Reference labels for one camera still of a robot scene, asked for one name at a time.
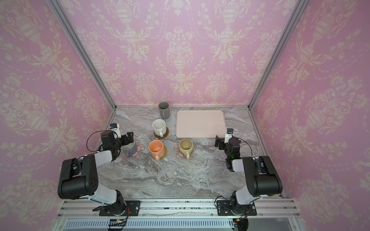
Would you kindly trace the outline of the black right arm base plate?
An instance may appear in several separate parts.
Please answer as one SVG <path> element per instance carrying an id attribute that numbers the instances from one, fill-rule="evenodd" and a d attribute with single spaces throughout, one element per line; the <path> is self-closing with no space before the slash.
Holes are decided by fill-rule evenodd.
<path id="1" fill-rule="evenodd" d="M 248 205 L 239 205 L 229 200 L 217 200 L 216 208 L 218 216 L 256 216 L 255 203 Z"/>

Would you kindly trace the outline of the blue woven round coaster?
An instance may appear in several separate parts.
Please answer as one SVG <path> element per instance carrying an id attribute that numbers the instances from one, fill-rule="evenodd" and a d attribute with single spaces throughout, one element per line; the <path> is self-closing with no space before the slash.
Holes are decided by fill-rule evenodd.
<path id="1" fill-rule="evenodd" d="M 172 119 L 172 115 L 170 115 L 168 118 L 165 118 L 164 121 L 169 122 L 171 119 Z"/>

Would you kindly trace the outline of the woven rattan round coaster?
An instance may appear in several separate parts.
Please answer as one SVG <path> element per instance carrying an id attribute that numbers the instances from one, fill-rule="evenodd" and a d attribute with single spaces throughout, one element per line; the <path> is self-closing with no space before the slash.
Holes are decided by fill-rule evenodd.
<path id="1" fill-rule="evenodd" d="M 160 161 L 160 160 L 164 159 L 167 156 L 167 153 L 168 153 L 167 147 L 163 146 L 162 150 L 163 150 L 163 155 L 162 156 L 157 155 L 156 156 L 157 161 Z"/>

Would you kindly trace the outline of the white speckled mug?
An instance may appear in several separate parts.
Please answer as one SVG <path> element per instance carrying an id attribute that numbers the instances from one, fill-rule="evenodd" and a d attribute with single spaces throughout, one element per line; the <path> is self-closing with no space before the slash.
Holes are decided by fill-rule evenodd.
<path id="1" fill-rule="evenodd" d="M 166 122 L 162 119 L 157 119 L 152 123 L 152 128 L 157 135 L 163 136 L 166 132 Z"/>

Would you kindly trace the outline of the grey ceramic mug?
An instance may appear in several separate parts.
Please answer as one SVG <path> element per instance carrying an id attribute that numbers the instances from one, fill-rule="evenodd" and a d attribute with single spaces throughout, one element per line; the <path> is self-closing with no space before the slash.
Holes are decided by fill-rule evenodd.
<path id="1" fill-rule="evenodd" d="M 161 102 L 159 104 L 159 112 L 160 112 L 160 116 L 163 120 L 165 118 L 168 118 L 171 115 L 169 104 L 167 102 Z"/>

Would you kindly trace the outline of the beige glazed round mug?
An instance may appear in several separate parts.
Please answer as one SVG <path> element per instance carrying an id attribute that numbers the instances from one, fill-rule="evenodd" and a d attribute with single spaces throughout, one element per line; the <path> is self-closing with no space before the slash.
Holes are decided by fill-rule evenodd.
<path id="1" fill-rule="evenodd" d="M 178 151 L 189 161 L 194 151 L 194 144 L 190 139 L 182 139 L 178 145 Z"/>

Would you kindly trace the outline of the brown round wooden coaster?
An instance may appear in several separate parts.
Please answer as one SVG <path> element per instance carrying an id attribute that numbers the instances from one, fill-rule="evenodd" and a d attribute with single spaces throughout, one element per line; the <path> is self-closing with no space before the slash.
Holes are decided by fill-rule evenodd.
<path id="1" fill-rule="evenodd" d="M 157 139 L 164 139 L 164 138 L 166 138 L 166 137 L 169 135 L 169 129 L 168 129 L 168 128 L 166 129 L 166 132 L 164 133 L 164 135 L 163 135 L 163 136 L 157 135 L 155 132 L 153 132 L 153 135 L 154 135 Z"/>

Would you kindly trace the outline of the pink flower coaster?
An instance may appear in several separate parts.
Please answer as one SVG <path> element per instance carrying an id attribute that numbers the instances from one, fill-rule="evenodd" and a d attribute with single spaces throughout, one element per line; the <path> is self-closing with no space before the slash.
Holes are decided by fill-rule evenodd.
<path id="1" fill-rule="evenodd" d="M 183 158 L 186 158 L 185 155 L 183 155 L 182 153 L 180 153 L 180 151 L 178 150 L 178 145 L 176 145 L 174 148 L 173 148 L 174 152 L 176 153 L 176 156 L 177 157 L 183 157 Z M 196 151 L 196 148 L 194 148 L 193 150 L 193 153 L 190 154 L 190 159 L 193 158 L 193 154 L 195 153 Z"/>
<path id="2" fill-rule="evenodd" d="M 130 158 L 127 158 L 127 159 L 138 159 L 140 157 L 140 155 L 142 154 L 142 152 L 145 150 L 145 146 L 143 144 L 141 144 L 141 142 L 139 140 L 134 140 L 134 142 L 137 144 L 137 147 L 138 147 L 137 154 L 135 154 L 134 156 L 132 156 Z"/>

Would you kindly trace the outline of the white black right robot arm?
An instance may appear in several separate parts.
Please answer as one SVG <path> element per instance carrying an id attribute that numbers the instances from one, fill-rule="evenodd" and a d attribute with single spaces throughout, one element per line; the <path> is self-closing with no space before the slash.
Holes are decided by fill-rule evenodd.
<path id="1" fill-rule="evenodd" d="M 241 140 L 229 134 L 224 139 L 216 136 L 215 147 L 226 154 L 225 165 L 231 172 L 241 172 L 245 185 L 232 193 L 228 206 L 219 206 L 220 215 L 256 215 L 253 208 L 258 199 L 282 193 L 283 184 L 268 156 L 241 157 Z"/>

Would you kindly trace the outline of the cream rectangular tray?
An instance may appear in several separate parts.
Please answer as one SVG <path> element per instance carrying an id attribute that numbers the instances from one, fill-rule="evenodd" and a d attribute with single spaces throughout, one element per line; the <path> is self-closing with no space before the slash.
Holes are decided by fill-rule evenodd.
<path id="1" fill-rule="evenodd" d="M 221 110 L 181 110 L 176 114 L 175 135 L 178 138 L 224 138 L 226 122 Z"/>

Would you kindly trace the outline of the orange ceramic mug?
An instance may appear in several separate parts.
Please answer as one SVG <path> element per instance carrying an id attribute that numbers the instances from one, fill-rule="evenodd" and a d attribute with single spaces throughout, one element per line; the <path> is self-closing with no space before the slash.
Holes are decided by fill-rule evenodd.
<path id="1" fill-rule="evenodd" d="M 165 154 L 164 144 L 160 140 L 152 141 L 149 146 L 149 151 L 151 153 L 151 156 L 156 160 L 160 161 L 161 157 Z"/>

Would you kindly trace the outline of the purple ceramic mug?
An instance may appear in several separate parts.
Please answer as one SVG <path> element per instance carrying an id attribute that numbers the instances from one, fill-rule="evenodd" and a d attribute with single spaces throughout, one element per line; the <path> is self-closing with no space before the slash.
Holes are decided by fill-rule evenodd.
<path id="1" fill-rule="evenodd" d="M 137 154 L 138 147 L 135 142 L 129 143 L 121 147 L 121 154 L 123 158 L 127 159 Z"/>

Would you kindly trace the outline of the aluminium corner post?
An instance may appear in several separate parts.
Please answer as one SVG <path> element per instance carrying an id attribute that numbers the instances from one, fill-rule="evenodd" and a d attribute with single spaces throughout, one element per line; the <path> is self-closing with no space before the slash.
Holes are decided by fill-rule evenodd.
<path id="1" fill-rule="evenodd" d="M 267 67 L 262 75 L 262 78 L 259 82 L 259 84 L 257 85 L 257 88 L 255 90 L 255 93 L 253 94 L 253 97 L 251 99 L 251 102 L 249 104 L 249 110 L 252 111 L 256 104 L 257 104 L 257 101 L 259 99 L 259 96 L 261 95 L 267 81 L 268 81 L 268 78 L 269 76 L 271 75 L 272 71 L 274 70 L 275 68 L 275 65 L 276 63 L 278 62 L 281 54 L 283 53 L 284 49 L 285 49 L 285 46 L 286 44 L 288 43 L 289 41 L 289 38 L 291 36 L 291 34 L 293 33 L 299 19 L 301 18 L 303 12 L 304 12 L 304 9 L 306 8 L 307 4 L 308 4 L 309 0 L 299 0 L 297 1 L 294 9 L 293 9 L 293 12 L 292 12 L 292 15 L 290 16 L 288 22 L 287 22 L 287 25 L 285 26 L 282 34 L 281 34 L 281 37 L 277 43 L 277 46 L 275 47 L 273 53 L 272 53 L 272 56 L 267 64 Z"/>
<path id="2" fill-rule="evenodd" d="M 96 85 L 98 86 L 99 90 L 103 94 L 104 98 L 108 102 L 110 108 L 113 111 L 116 111 L 117 105 L 115 104 L 112 96 L 108 92 L 107 87 L 105 86 L 104 82 L 100 78 L 97 68 L 94 66 L 91 58 L 88 56 L 86 49 L 84 48 L 81 40 L 78 37 L 77 32 L 73 28 L 71 22 L 68 20 L 64 10 L 62 9 L 61 4 L 55 0 L 47 0 L 46 1 L 51 10 L 53 11 L 54 15 L 56 16 L 58 22 L 61 24 L 64 32 L 68 36 L 71 44 L 75 48 L 76 52 L 78 53 L 79 57 L 83 61 L 85 67 L 87 68 L 88 72 L 91 74 L 93 80 L 95 81 Z"/>

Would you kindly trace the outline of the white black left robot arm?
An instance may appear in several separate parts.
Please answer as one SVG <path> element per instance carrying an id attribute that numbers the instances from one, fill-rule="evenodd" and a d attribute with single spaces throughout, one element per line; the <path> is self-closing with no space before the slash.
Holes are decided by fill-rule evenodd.
<path id="1" fill-rule="evenodd" d="M 130 215 L 130 208 L 121 192 L 99 183 L 97 168 L 116 160 L 121 147 L 134 144 L 134 133 L 118 135 L 115 131 L 101 131 L 102 144 L 96 151 L 79 158 L 63 161 L 57 194 L 61 199 L 87 199 L 100 204 L 93 209 L 100 216 Z"/>

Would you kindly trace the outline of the aluminium front rail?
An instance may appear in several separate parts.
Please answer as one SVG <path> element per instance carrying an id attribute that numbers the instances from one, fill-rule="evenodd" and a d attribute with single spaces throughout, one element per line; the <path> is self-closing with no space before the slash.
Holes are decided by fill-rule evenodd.
<path id="1" fill-rule="evenodd" d="M 217 200 L 223 198 L 191 199 L 133 199 L 141 201 L 138 216 L 133 218 L 208 218 L 217 217 Z M 299 211 L 292 199 L 269 197 L 254 202 L 257 215 L 252 218 L 298 218 Z M 88 200 L 66 200 L 58 218 L 99 218 L 99 205 Z"/>

